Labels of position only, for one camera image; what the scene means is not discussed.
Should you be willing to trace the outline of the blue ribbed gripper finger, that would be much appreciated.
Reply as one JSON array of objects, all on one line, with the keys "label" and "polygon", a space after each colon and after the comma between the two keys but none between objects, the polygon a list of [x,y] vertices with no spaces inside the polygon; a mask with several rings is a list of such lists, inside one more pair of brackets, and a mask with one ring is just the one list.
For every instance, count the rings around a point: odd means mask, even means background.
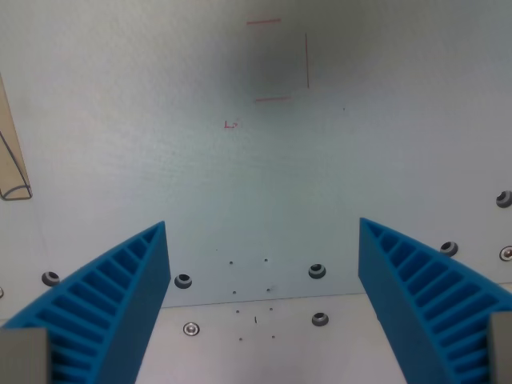
[{"label": "blue ribbed gripper finger", "polygon": [[159,222],[76,270],[4,327],[46,329],[53,383],[134,383],[170,281]]},{"label": "blue ribbed gripper finger", "polygon": [[489,383],[490,316],[511,294],[447,255],[361,218],[358,276],[408,383]]}]

